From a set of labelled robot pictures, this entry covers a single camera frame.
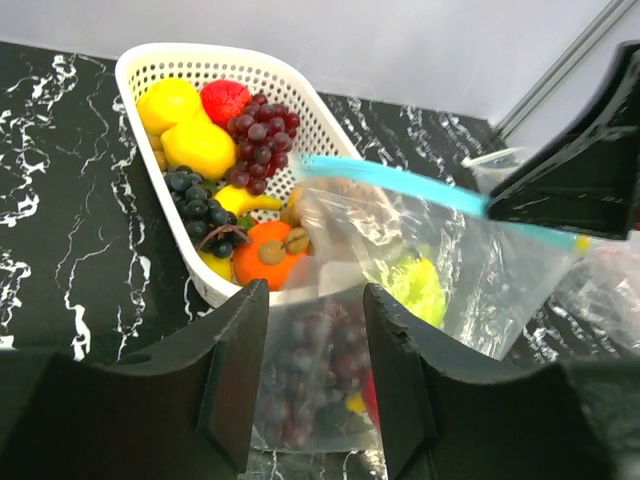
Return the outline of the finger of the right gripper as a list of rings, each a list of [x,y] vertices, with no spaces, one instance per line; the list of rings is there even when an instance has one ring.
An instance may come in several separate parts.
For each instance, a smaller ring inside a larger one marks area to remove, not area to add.
[[[619,44],[569,125],[489,194],[487,214],[625,240],[639,212],[639,43]]]

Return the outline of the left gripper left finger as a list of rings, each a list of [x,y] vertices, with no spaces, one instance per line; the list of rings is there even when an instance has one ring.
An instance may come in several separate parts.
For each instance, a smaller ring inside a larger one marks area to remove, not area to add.
[[[247,467],[269,313],[262,280],[116,364],[1,354],[5,479],[234,479]]]

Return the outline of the yellow pear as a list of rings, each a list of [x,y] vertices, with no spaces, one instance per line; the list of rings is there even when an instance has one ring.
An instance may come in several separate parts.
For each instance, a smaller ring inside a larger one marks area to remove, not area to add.
[[[366,404],[359,392],[348,394],[345,397],[345,406],[350,412],[355,414],[362,415],[367,412]]]

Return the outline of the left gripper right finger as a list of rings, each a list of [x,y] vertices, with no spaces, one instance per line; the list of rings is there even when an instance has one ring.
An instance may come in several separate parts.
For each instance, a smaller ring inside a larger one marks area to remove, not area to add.
[[[382,287],[363,292],[392,479],[635,479],[639,362],[521,369],[425,323]]]

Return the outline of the clear zip top bag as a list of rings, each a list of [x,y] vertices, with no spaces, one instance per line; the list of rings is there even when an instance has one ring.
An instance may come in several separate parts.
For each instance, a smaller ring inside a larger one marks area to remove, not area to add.
[[[301,184],[341,178],[381,189],[391,204],[391,222],[385,234],[338,223],[337,230],[350,241],[348,257],[329,246],[331,228],[322,233],[310,227],[313,253],[293,268],[269,316],[276,307],[325,298],[358,300],[363,309],[365,285],[383,287],[385,267],[404,258],[428,258],[447,300],[437,329],[499,360],[591,246],[584,235],[491,221],[484,196],[376,163],[306,155],[294,171]]]

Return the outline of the red apple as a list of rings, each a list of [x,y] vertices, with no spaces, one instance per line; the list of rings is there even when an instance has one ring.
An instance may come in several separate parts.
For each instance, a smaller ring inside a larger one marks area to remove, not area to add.
[[[375,387],[371,385],[364,386],[361,391],[361,397],[371,422],[376,428],[379,428],[380,420],[379,420],[379,414],[378,414]]]

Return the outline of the green pear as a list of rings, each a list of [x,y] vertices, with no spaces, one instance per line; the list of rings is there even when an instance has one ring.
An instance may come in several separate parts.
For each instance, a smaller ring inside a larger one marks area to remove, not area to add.
[[[413,315],[435,328],[442,326],[446,295],[428,258],[404,258],[385,267],[380,284]]]

